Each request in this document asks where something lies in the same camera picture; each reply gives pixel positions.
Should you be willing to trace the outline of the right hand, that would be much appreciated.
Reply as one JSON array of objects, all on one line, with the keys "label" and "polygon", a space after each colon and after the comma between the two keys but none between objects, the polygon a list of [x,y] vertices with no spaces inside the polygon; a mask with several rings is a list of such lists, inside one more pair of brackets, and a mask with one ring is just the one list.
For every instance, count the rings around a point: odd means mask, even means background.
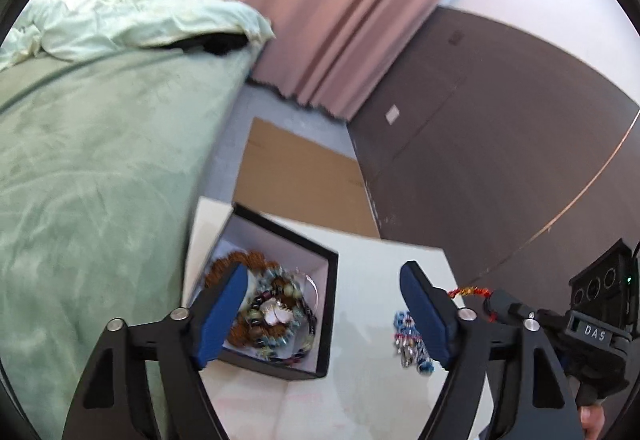
[{"label": "right hand", "polygon": [[597,440],[605,423],[604,409],[600,404],[579,408],[580,424],[586,440]]}]

